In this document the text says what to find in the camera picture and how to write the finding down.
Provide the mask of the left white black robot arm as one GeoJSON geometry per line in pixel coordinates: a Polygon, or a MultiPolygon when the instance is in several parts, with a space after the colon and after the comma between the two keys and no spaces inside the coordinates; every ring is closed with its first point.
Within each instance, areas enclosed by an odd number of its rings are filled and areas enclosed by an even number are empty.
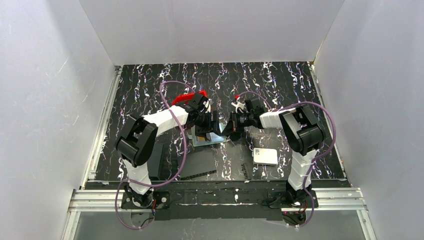
{"type": "Polygon", "coordinates": [[[169,109],[135,118],[129,116],[120,131],[115,149],[119,152],[129,177],[124,188],[131,201],[146,208],[153,202],[153,188],[148,160],[156,137],[177,127],[194,127],[192,138],[212,143],[212,134],[221,133],[218,113],[204,90],[179,95],[169,109]]]}

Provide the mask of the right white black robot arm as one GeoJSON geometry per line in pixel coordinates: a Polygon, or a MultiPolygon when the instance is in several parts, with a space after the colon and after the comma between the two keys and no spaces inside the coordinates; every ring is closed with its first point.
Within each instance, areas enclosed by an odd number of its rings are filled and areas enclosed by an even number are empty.
{"type": "Polygon", "coordinates": [[[239,139],[246,127],[258,129],[282,129],[292,151],[292,164],[286,182],[285,193],[276,200],[293,204],[302,203],[311,195],[311,170],[318,158],[326,133],[310,106],[319,105],[304,101],[294,103],[282,110],[268,111],[260,98],[233,103],[235,110],[221,135],[232,140],[239,139]]]}

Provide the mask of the mint green card holder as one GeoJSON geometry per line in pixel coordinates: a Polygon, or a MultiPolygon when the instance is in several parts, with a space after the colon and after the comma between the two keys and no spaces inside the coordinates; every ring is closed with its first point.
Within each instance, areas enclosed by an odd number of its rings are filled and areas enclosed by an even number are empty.
{"type": "Polygon", "coordinates": [[[197,126],[193,126],[191,130],[191,134],[188,134],[188,138],[191,140],[193,147],[201,147],[208,146],[213,144],[221,144],[228,141],[225,136],[219,136],[214,132],[209,132],[206,134],[206,137],[201,137],[195,135],[195,130],[197,126]]]}

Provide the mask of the red plastic bin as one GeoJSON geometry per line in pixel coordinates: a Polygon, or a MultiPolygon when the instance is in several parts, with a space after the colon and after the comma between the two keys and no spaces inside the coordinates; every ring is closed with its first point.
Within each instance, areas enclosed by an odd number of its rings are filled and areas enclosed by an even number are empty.
{"type": "Polygon", "coordinates": [[[200,94],[200,95],[202,95],[206,98],[208,97],[207,92],[205,90],[200,90],[200,91],[191,92],[191,93],[185,93],[185,94],[178,95],[173,100],[172,105],[174,106],[174,105],[176,105],[180,102],[183,102],[184,104],[186,104],[188,101],[190,101],[195,96],[196,93],[200,94]]]}

